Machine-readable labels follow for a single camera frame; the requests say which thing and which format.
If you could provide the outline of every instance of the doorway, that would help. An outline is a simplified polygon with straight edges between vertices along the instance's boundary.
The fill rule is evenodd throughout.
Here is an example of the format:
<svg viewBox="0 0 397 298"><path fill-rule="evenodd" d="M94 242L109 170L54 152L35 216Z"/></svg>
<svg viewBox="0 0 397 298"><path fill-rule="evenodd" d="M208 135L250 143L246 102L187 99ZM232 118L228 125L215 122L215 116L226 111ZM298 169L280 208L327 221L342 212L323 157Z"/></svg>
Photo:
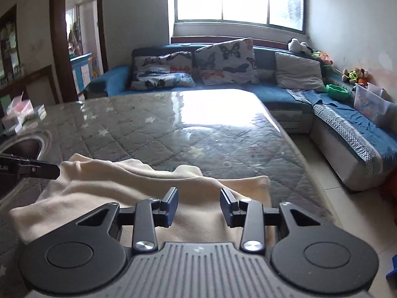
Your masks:
<svg viewBox="0 0 397 298"><path fill-rule="evenodd" d="M62 98L82 100L90 81L108 70L102 0L50 0L50 27Z"/></svg>

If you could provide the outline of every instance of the silver screw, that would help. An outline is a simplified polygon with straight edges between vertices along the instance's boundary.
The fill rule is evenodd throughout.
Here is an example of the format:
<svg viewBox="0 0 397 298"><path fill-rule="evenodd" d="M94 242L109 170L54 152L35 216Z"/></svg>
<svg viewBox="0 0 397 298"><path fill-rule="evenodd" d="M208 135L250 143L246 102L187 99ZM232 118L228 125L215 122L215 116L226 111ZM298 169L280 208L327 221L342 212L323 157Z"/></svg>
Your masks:
<svg viewBox="0 0 397 298"><path fill-rule="evenodd" d="M154 248L154 243L151 241L138 241L135 243L135 247L139 251L149 251Z"/></svg>
<svg viewBox="0 0 397 298"><path fill-rule="evenodd" d="M243 248L247 251L256 252L263 249L263 244L259 241L247 241L243 243Z"/></svg>

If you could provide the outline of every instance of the window frame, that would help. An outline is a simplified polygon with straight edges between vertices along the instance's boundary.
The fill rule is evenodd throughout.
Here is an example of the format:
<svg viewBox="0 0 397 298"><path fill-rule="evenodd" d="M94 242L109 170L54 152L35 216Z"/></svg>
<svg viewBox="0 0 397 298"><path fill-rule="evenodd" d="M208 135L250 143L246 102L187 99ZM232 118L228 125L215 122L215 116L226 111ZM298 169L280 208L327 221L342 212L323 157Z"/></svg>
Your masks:
<svg viewBox="0 0 397 298"><path fill-rule="evenodd" d="M178 19L178 0L174 0L174 14L175 20L174 23L230 23L230 24L239 24L239 25L252 25L264 28L273 28L280 29L284 31L290 31L292 33L297 33L301 35L306 35L306 0L303 0L303 22L302 22L302 30L297 30L294 28L283 27L278 25L270 24L270 0L267 0L267 23L252 23L245 21L232 21L232 20L216 20L216 19L189 19L189 20L179 20Z"/></svg>

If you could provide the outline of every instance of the sofa armrest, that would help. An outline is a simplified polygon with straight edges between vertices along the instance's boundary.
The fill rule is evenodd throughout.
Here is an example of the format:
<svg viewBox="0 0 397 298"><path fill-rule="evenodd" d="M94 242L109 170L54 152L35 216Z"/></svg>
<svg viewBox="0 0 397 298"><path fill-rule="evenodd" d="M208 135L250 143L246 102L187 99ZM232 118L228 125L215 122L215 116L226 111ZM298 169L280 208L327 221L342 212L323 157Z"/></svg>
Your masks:
<svg viewBox="0 0 397 298"><path fill-rule="evenodd" d="M130 66L118 66L90 81L85 88L90 95L114 96L127 89Z"/></svg>

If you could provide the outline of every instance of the sofa backrest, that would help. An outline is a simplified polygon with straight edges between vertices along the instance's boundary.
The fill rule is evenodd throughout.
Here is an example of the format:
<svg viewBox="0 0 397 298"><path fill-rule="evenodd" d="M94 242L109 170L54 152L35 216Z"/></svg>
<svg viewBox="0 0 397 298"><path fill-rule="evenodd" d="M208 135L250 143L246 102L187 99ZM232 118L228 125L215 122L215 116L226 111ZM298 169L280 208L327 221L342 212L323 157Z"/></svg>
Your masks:
<svg viewBox="0 0 397 298"><path fill-rule="evenodd" d="M169 53L175 53L177 51L190 51L193 56L193 67L197 67L195 50L208 45L211 45L211 43L172 43L170 45L164 45L159 47L145 47L145 48L134 49L132 51L131 56L132 59L134 59L134 57L136 56L162 56L162 55L167 55ZM289 51L282 49L254 46L255 60L257 63L259 78L261 80L266 80L267 82L276 83L275 80L276 52L289 53L291 55L316 60L320 62L323 76L326 75L325 67L323 67L324 63L319 58L306 56L304 54L290 53Z"/></svg>

